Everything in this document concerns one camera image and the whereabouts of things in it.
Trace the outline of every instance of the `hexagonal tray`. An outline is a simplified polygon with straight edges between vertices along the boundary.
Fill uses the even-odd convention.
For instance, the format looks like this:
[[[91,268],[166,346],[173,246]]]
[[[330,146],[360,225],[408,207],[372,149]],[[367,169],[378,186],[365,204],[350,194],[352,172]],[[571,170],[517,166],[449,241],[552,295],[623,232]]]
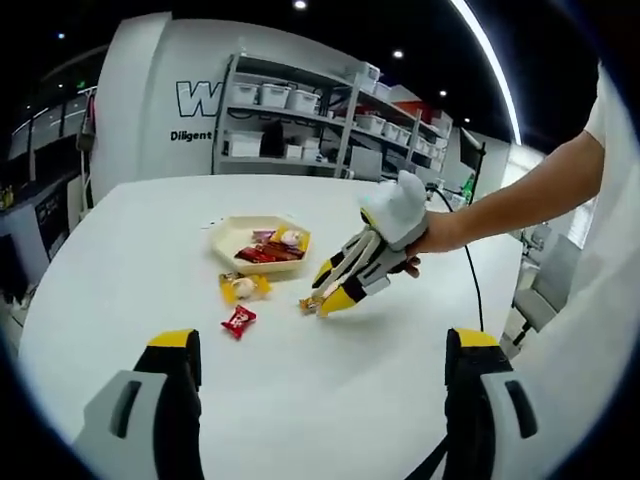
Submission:
[[[308,230],[296,225],[290,219],[278,216],[237,216],[227,217],[217,224],[211,234],[213,251],[231,268],[243,275],[255,275],[273,272],[287,272],[302,267],[309,253],[305,252],[300,260],[273,263],[251,263],[234,255],[244,247],[254,245],[251,236],[254,230],[276,230],[286,225],[292,230],[309,233]]]

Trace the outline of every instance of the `ceiling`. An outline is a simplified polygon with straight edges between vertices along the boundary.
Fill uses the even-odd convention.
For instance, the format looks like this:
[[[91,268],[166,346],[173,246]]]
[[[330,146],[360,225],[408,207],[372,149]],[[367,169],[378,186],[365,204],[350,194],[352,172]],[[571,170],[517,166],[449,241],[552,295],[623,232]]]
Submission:
[[[174,18],[219,18],[266,25],[312,38],[368,61],[427,103],[471,130],[510,140],[507,109],[473,34],[448,0],[308,0],[300,12],[291,0],[137,1],[73,0],[24,8],[31,41],[13,52],[16,68],[9,99],[10,133],[24,105],[43,88],[54,67],[107,44],[123,18],[173,11]],[[540,0],[467,0],[503,67],[513,95],[523,143],[549,152],[577,134],[595,98],[597,59],[570,20]],[[64,40],[57,33],[64,32]],[[404,58],[391,53],[401,48]],[[448,92],[441,98],[440,90]],[[68,92],[51,92],[63,96]]]

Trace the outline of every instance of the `table surface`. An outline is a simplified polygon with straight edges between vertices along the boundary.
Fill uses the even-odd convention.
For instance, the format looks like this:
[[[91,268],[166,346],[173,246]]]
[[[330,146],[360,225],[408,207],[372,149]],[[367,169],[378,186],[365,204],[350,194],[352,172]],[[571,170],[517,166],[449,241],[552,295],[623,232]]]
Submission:
[[[302,317],[321,263],[362,228],[357,198],[375,183],[228,175],[153,180],[112,191],[47,270],[19,353],[27,385],[71,442],[83,408],[147,342],[196,328],[207,478],[404,479],[445,432],[446,332],[478,328],[463,250],[424,255],[418,280],[392,285],[328,319]],[[441,209],[438,205],[429,208]],[[289,215],[312,232],[309,262],[247,306],[257,323],[232,340],[218,291],[226,271],[209,245],[229,215]],[[470,245],[486,330],[501,335],[521,245]]]

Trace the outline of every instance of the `ceiling light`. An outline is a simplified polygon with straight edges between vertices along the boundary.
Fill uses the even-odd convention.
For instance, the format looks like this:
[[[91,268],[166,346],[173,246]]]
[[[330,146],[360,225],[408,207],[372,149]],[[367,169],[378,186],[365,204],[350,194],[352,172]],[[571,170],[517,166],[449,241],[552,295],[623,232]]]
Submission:
[[[480,22],[478,22],[478,19],[475,17],[464,0],[450,0],[450,2],[453,4],[456,10],[458,10],[458,13],[462,15],[464,21],[467,22],[467,25],[475,35],[476,40],[482,47],[487,60],[489,60],[491,68],[493,69],[493,74],[496,76],[496,80],[498,80],[498,85],[500,85],[502,97],[504,98],[504,102],[507,105],[507,111],[509,112],[509,118],[511,119],[511,128],[513,130],[514,140],[517,145],[522,145],[522,139],[520,138],[520,127],[518,126],[518,118],[516,117],[516,107],[513,104],[511,91],[509,90],[509,85],[507,85],[507,79],[505,78],[504,72],[502,71],[502,66],[498,61],[498,57],[496,57],[496,53],[493,51],[493,47],[491,46],[491,42],[489,41],[487,34],[484,33],[484,30],[482,30],[482,27],[480,26]]]

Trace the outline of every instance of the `black cable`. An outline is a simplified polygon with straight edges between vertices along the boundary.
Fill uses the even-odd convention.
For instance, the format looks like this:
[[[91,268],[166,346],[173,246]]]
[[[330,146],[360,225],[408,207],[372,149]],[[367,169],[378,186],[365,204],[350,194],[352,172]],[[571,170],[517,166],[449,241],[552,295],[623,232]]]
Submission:
[[[435,192],[442,199],[444,204],[447,206],[449,211],[453,213],[453,208],[451,208],[451,204],[444,197],[442,192],[435,187],[427,187],[427,191]],[[480,286],[478,285],[478,277],[476,277],[476,269],[473,267],[473,261],[471,260],[471,254],[469,253],[469,247],[464,246],[464,251],[467,254],[467,260],[469,260],[469,267],[471,267],[471,275],[473,275],[473,284],[476,287],[476,294],[478,295],[478,316],[480,317],[480,331],[484,332],[484,317],[482,315],[482,296],[480,295]]]

